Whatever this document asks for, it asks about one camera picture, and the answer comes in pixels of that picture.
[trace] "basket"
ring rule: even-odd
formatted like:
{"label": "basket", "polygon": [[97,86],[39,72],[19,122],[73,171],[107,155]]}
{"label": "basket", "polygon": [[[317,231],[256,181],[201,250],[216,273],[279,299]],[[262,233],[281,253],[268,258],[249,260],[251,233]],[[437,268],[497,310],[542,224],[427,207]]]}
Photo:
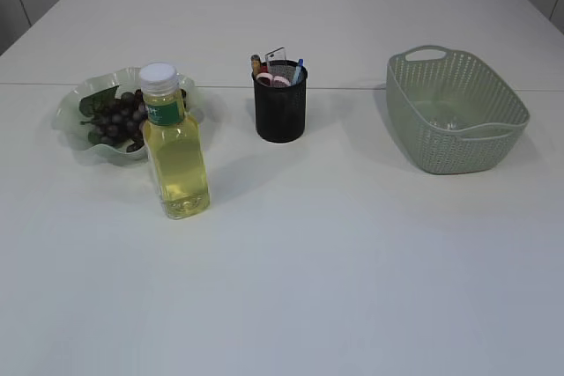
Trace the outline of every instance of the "basket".
{"label": "basket", "polygon": [[[424,50],[440,59],[410,60]],[[529,111],[471,53],[422,46],[388,63],[386,101],[400,141],[429,173],[485,171],[503,160],[529,123]]]}

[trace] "yellow oil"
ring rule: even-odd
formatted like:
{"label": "yellow oil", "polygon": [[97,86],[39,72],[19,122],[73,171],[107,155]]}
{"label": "yellow oil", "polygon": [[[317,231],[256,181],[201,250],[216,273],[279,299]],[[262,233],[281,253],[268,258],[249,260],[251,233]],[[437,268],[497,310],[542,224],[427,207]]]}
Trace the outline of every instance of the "yellow oil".
{"label": "yellow oil", "polygon": [[[184,115],[180,91],[160,98],[145,96],[148,107],[172,102],[178,103]],[[147,121],[143,132],[167,215],[181,219],[204,211],[210,205],[210,195],[196,120],[188,115],[166,126]]]}

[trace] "fruit plate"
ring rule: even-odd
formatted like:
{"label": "fruit plate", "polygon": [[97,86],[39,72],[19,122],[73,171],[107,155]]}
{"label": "fruit plate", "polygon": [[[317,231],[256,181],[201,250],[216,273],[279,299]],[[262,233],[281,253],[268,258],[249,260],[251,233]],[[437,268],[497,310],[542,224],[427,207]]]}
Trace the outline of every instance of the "fruit plate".
{"label": "fruit plate", "polygon": [[[83,116],[78,110],[78,105],[84,97],[110,87],[119,85],[115,93],[116,98],[121,98],[124,92],[135,92],[140,86],[139,70],[140,68],[125,68],[111,74],[87,79],[61,100],[53,119],[53,128],[62,131],[67,136],[69,145],[72,145],[75,150],[87,151],[109,160],[140,160],[146,158],[147,151],[145,146],[137,151],[128,153],[126,152],[128,142],[120,147],[112,147],[106,144],[92,145],[88,141],[88,132],[93,126],[80,124],[89,118]],[[186,107],[187,113],[190,113],[201,106],[202,98],[192,79],[181,74],[178,77],[180,87],[186,90],[188,94],[186,97]]]}

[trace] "green leaf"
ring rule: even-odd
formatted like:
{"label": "green leaf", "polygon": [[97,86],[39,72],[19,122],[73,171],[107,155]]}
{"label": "green leaf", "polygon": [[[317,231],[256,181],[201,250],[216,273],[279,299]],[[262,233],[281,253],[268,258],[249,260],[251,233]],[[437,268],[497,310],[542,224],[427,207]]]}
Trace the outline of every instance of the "green leaf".
{"label": "green leaf", "polygon": [[101,137],[98,134],[96,134],[96,132],[90,131],[88,133],[88,141],[90,143],[92,143],[93,145],[100,144],[101,143]]}
{"label": "green leaf", "polygon": [[78,105],[78,110],[84,116],[94,116],[99,112],[104,106],[110,104],[110,102],[115,99],[115,93],[119,85],[115,87],[109,87],[101,92],[95,92],[88,97],[84,97],[80,104]]}

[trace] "grapes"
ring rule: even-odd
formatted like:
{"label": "grapes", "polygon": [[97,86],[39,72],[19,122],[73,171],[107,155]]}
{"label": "grapes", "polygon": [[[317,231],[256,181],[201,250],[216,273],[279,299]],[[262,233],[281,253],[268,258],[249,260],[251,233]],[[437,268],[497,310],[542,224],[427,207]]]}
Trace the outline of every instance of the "grapes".
{"label": "grapes", "polygon": [[102,144],[107,144],[107,145],[114,145],[114,140],[112,140],[112,138],[110,138],[109,136],[103,136],[100,139],[100,142]]}
{"label": "grapes", "polygon": [[130,134],[135,134],[138,131],[137,122],[127,121],[127,123],[125,124],[125,128],[127,129],[127,132],[129,132]]}
{"label": "grapes", "polygon": [[133,115],[131,116],[131,118],[135,122],[141,122],[145,117],[143,116],[143,114],[141,112],[136,110],[135,112],[133,112]]}
{"label": "grapes", "polygon": [[122,102],[126,105],[131,105],[135,101],[135,94],[132,92],[125,92],[122,94]]}
{"label": "grapes", "polygon": [[133,151],[139,150],[141,147],[143,147],[143,144],[133,143],[127,146],[126,152],[132,153]]}
{"label": "grapes", "polygon": [[142,143],[143,142],[143,134],[141,134],[141,131],[138,131],[131,136],[131,139],[133,141],[135,141],[136,143]]}
{"label": "grapes", "polygon": [[119,125],[123,122],[123,116],[120,114],[112,114],[112,123]]}
{"label": "grapes", "polygon": [[143,101],[143,92],[141,90],[137,90],[135,92],[135,101],[136,102],[141,102]]}
{"label": "grapes", "polygon": [[117,125],[110,125],[106,128],[106,134],[108,136],[117,136],[120,133],[120,129]]}
{"label": "grapes", "polygon": [[93,125],[88,134],[92,144],[106,144],[113,147],[126,143],[126,152],[139,150],[145,145],[142,128],[147,119],[147,108],[143,100],[143,92],[136,90],[124,92],[120,99],[110,100],[99,109],[90,121],[81,122],[82,125]]}
{"label": "grapes", "polygon": [[109,116],[101,116],[100,119],[98,120],[98,125],[106,127],[107,125],[109,125],[111,122],[111,119]]}

